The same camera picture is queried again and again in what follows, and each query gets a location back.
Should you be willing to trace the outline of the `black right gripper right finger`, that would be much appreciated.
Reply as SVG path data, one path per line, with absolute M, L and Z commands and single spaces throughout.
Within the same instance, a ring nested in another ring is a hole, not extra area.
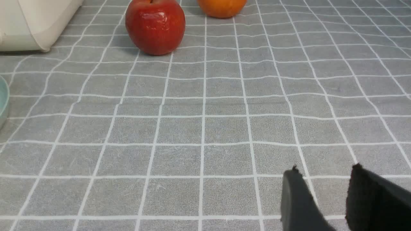
M 355 164 L 348 184 L 345 220 L 351 231 L 409 231 L 411 193 Z

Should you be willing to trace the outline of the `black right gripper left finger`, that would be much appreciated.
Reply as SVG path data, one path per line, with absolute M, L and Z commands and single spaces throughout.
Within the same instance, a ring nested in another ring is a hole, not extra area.
M 334 231 L 317 207 L 296 165 L 282 177 L 281 223 L 283 231 Z

